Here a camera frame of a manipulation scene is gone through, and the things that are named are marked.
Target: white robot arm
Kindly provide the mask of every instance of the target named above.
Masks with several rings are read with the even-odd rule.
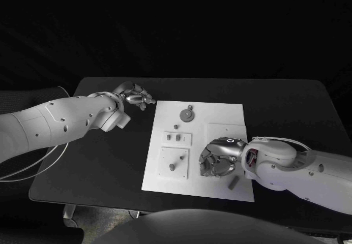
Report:
[[[254,137],[249,144],[236,138],[214,140],[200,158],[201,174],[227,176],[236,163],[241,163],[247,178],[264,187],[289,190],[306,201],[352,215],[352,158],[306,146],[298,152],[279,140],[305,146],[290,139],[270,137]]]
[[[130,121],[125,101],[142,110],[146,104],[156,103],[148,91],[126,82],[113,92],[61,98],[24,111],[2,114],[0,163],[29,151],[80,139],[91,129],[106,132],[116,126],[123,129]]]

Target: cable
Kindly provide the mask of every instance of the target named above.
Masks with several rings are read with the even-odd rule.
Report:
[[[130,211],[129,211],[129,214],[130,214]],[[130,214],[130,217],[132,217],[132,219],[135,219],[135,217],[132,216],[132,214]]]
[[[57,147],[58,147],[58,146],[55,146],[55,148],[52,149],[52,151],[42,157],[41,160],[44,160],[44,159],[49,156],[49,154],[54,152],[54,150],[57,149]],[[47,169],[44,169],[39,173],[37,173],[35,175],[32,175],[32,176],[29,176],[29,177],[26,177],[26,178],[15,179],[15,180],[0,180],[0,182],[15,182],[15,181],[26,180],[26,179],[31,179],[32,177],[38,176],[39,174],[42,174],[42,173],[44,173],[44,172],[45,172],[45,171],[55,165],[55,163],[57,163],[58,160],[61,159],[61,156],[62,156],[62,154],[64,154],[67,148],[68,148],[68,143],[67,143],[65,149],[64,149],[64,151],[62,151],[62,153],[61,153],[58,159],[57,159],[55,162],[49,165],[49,167],[48,167]],[[0,179],[5,179],[5,178],[8,178],[8,177],[13,176],[15,174],[21,173],[21,172],[25,171],[26,169],[29,169],[32,166],[35,166],[35,165],[41,162],[41,160],[37,161],[29,167],[26,167],[26,168],[22,169],[21,171],[15,172],[13,174],[9,174],[8,176],[2,177]]]
[[[288,138],[279,138],[279,137],[260,137],[260,136],[257,136],[257,137],[254,137],[254,138],[289,141],[289,142],[296,143],[298,145],[303,146],[305,149],[312,150],[312,148],[308,147],[303,143],[301,143],[299,141],[295,141],[295,140],[292,140],[292,139],[288,139]]]

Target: floor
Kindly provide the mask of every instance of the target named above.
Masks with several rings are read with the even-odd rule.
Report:
[[[137,218],[137,212],[106,207],[77,206],[74,221],[84,230],[83,244],[91,244],[116,226]]]

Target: black table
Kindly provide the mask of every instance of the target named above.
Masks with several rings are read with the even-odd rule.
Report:
[[[352,157],[352,144],[322,83],[316,80],[86,78],[75,96],[110,92],[125,82],[142,85],[156,100],[244,105],[253,136],[295,139],[311,148]],[[156,105],[127,105],[122,130],[90,130],[70,143],[55,166],[34,182],[34,201],[139,211],[202,208],[234,212],[285,226],[352,233],[352,216],[276,192],[253,182],[256,203],[142,191]],[[61,145],[42,169],[58,158]]]

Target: black chair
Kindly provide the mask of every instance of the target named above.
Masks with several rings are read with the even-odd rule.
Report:
[[[70,97],[62,87],[37,90],[2,90],[0,114],[25,110],[49,100]],[[0,164],[0,176],[18,171],[37,162],[48,153],[48,148],[28,152]],[[19,176],[34,175],[41,163]],[[64,224],[64,204],[34,202],[28,193],[34,178],[0,182],[0,243],[83,243],[84,232]]]

